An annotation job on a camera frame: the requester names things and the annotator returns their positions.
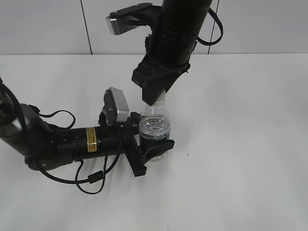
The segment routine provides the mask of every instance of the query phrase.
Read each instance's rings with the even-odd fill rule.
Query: white table
[[[20,102],[95,126],[109,86],[139,112],[142,56],[0,56]],[[307,231],[308,54],[196,55],[167,94],[175,148],[134,178],[123,156],[96,196],[0,142],[1,231]],[[69,124],[68,115],[48,120]],[[78,164],[52,174],[72,179]],[[81,178],[101,169],[89,160]]]

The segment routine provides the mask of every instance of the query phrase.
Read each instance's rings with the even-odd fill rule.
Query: robotic arm
[[[221,33],[222,25],[209,8],[212,0],[164,0],[162,7],[150,3],[138,4],[110,13],[107,17],[111,31],[122,34],[138,26],[150,26],[152,35],[145,40],[146,56],[134,70],[132,81],[142,88],[142,99],[149,105],[159,95],[168,91],[180,75],[190,68],[189,59],[197,41],[204,45],[198,34],[207,12],[217,21]],[[146,173],[145,164],[174,146],[173,140],[145,141],[138,146],[135,135],[139,133],[140,114],[129,114],[123,92],[109,88],[104,95],[104,107],[99,116],[99,126],[92,128],[60,128],[44,122],[37,107],[20,104],[14,94],[0,79],[0,138],[25,158],[32,170],[66,184],[76,184],[85,193],[99,193],[105,177],[116,165],[121,154],[125,154],[134,176]],[[107,168],[108,156],[115,155]],[[105,157],[103,170],[78,180],[84,159]],[[47,171],[80,162],[75,180],[64,180]],[[103,180],[98,192],[84,191],[80,184]]]

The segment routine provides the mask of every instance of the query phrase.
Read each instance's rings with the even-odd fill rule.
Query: clear plastic bottle
[[[166,92],[163,91],[153,106],[146,105],[144,111],[141,113],[141,120],[139,122],[141,139],[152,141],[169,139],[171,125],[169,113],[165,107],[165,97]],[[152,161],[159,161],[166,153],[154,157]]]

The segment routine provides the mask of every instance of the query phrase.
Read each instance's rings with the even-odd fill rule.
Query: black cable
[[[17,98],[15,97],[15,95],[11,92],[10,89],[8,89],[3,83],[2,81],[0,81],[0,88],[3,89],[3,91],[11,98],[13,104],[14,104],[14,111],[18,114],[18,119],[20,122],[20,125],[22,127],[22,132],[24,133],[24,136],[28,139],[27,144],[28,144],[28,149],[29,149],[29,153],[31,156],[31,159],[33,161],[33,163],[35,164],[35,166],[39,169],[39,171],[46,177],[48,177],[51,180],[60,182],[60,183],[64,183],[64,184],[76,184],[75,180],[64,180],[58,177],[55,177],[51,174],[49,174],[37,161],[36,159],[33,157],[32,152],[31,152],[31,145],[30,143],[30,138],[28,135],[28,127],[26,125],[25,122],[25,116],[23,113],[23,110],[21,109],[20,103],[18,102]],[[87,183],[89,182],[89,179],[86,180],[79,180],[78,184],[83,184],[83,183]]]
[[[83,160],[78,160],[80,162],[80,166],[79,166],[79,168],[76,172],[75,181],[76,181],[76,186],[79,188],[79,190],[81,190],[82,192],[84,192],[86,194],[90,194],[90,195],[98,194],[103,190],[104,185],[105,185],[105,180],[106,180],[106,174],[107,174],[106,173],[107,160],[108,160],[108,154],[105,156],[105,162],[104,162],[104,167],[103,167],[103,182],[102,182],[101,188],[97,192],[88,192],[88,191],[84,190],[83,188],[81,188],[81,186],[79,185],[78,175],[79,175],[79,171],[81,170],[84,162],[83,162]]]
[[[223,36],[223,25],[222,25],[220,19],[218,18],[217,14],[211,8],[209,8],[208,13],[214,19],[214,21],[217,23],[217,25],[218,25],[218,27],[220,29],[220,37],[216,41],[214,41],[214,42],[212,42],[212,41],[206,42],[206,41],[202,40],[199,37],[198,37],[197,41],[200,42],[204,46],[213,46],[213,45],[219,43],[221,41],[221,39],[222,39],[222,36]]]
[[[59,110],[59,111],[56,111],[56,112],[54,112],[54,113],[51,113],[51,114],[49,114],[49,115],[43,115],[43,114],[40,114],[40,113],[38,113],[38,115],[40,116],[40,117],[43,117],[43,118],[52,118],[52,117],[54,117],[56,114],[58,114],[59,112],[66,112],[66,113],[69,113],[71,116],[72,116],[72,118],[73,118],[73,122],[68,126],[68,127],[66,127],[66,128],[61,128],[61,127],[58,127],[58,126],[56,126],[58,129],[64,129],[64,130],[69,130],[69,129],[71,129],[74,125],[75,125],[75,123],[76,123],[76,117],[71,113],[71,112],[69,112],[69,111],[67,111],[67,110]]]
[[[107,165],[107,159],[108,159],[108,154],[105,156],[105,162],[104,162],[104,167],[103,167],[103,182],[102,182],[102,186],[101,188],[97,191],[97,192],[88,192],[88,191],[85,191],[83,188],[81,188],[81,186],[76,183],[76,186],[79,188],[79,190],[81,190],[82,192],[86,193],[86,194],[90,194],[90,195],[95,195],[95,194],[98,194],[100,193],[103,188],[104,188],[104,185],[105,185],[105,180],[106,180],[106,174],[108,172],[110,172],[116,165],[117,161],[119,160],[119,157],[120,157],[120,154],[121,154],[121,148],[122,148],[122,140],[121,140],[121,136],[120,136],[120,125],[119,124],[116,124],[116,129],[117,129],[117,132],[118,132],[118,137],[119,137],[119,140],[118,140],[118,150],[117,150],[117,153],[116,153],[116,156],[115,156],[115,159],[113,160],[112,164],[109,166],[108,169],[106,169],[106,165]],[[78,175],[79,175],[79,172],[84,164],[84,161],[83,160],[77,160],[80,162],[80,166],[76,172],[76,175],[75,175],[75,180],[77,181],[78,180]]]

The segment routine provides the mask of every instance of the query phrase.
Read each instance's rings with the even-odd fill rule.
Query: yellow label
[[[88,153],[97,151],[97,139],[95,128],[86,128],[87,130],[87,144],[88,144]]]

